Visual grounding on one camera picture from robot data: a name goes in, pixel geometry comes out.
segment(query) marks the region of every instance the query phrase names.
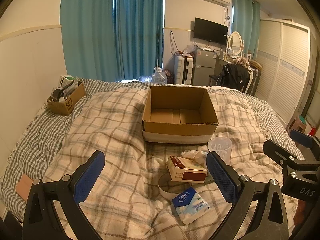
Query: blue gripper pad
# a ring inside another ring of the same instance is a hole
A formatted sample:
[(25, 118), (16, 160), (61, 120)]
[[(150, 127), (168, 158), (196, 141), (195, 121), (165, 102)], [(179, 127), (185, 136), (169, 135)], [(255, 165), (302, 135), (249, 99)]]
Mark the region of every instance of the blue gripper pad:
[(208, 171), (217, 184), (225, 201), (232, 204), (236, 203), (238, 201), (238, 186), (230, 178), (226, 169), (229, 171), (233, 170), (233, 172), (235, 173), (236, 171), (234, 171), (231, 166), (226, 165), (216, 152), (208, 153), (206, 164)]
[(306, 148), (312, 148), (313, 138), (311, 136), (308, 136), (297, 130), (292, 130), (290, 132), (290, 138), (292, 139), (292, 141), (295, 141)]
[(104, 164), (104, 153), (100, 151), (95, 151), (94, 154), (84, 164), (85, 170), (74, 185), (73, 199), (76, 204), (79, 204), (87, 199), (90, 191), (93, 188), (93, 185), (96, 183), (96, 180), (104, 167)]

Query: white suitcase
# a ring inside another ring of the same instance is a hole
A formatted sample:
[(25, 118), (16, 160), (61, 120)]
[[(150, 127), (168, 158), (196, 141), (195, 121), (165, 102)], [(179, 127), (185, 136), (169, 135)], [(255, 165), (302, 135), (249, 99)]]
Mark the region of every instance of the white suitcase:
[(191, 85), (193, 58), (176, 56), (174, 59), (174, 83)]
[(174, 83), (182, 84), (182, 75), (184, 67), (184, 58), (182, 56), (176, 56), (174, 59)]
[(182, 81), (185, 85), (191, 85), (192, 68), (193, 58), (185, 58), (185, 72), (183, 74), (184, 80)]

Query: teal curtain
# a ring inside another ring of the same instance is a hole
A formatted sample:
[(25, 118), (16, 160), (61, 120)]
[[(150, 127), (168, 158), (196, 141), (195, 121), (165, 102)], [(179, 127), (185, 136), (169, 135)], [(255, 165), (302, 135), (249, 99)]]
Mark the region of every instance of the teal curtain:
[(119, 81), (113, 31), (113, 0), (61, 0), (60, 24), (70, 75)]
[(252, 57), (257, 56), (260, 33), (260, 3), (253, 0), (232, 0), (234, 20), (232, 32), (239, 32), (244, 40), (244, 53), (250, 50)]
[(125, 79), (150, 76), (162, 66), (163, 0), (115, 0), (117, 62)]

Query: plastic cup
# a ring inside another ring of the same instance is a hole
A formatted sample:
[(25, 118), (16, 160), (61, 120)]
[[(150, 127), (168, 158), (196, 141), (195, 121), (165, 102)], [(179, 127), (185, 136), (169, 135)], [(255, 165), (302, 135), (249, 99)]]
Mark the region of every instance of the plastic cup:
[(216, 137), (208, 142), (209, 152), (216, 152), (220, 158), (230, 165), (232, 141), (225, 137)]

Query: wall-mounted tv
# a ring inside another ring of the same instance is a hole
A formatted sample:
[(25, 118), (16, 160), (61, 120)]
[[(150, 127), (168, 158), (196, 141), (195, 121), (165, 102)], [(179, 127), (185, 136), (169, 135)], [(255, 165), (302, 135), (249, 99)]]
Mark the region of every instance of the wall-mounted tv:
[(200, 18), (195, 19), (194, 38), (226, 45), (227, 35), (228, 26)]

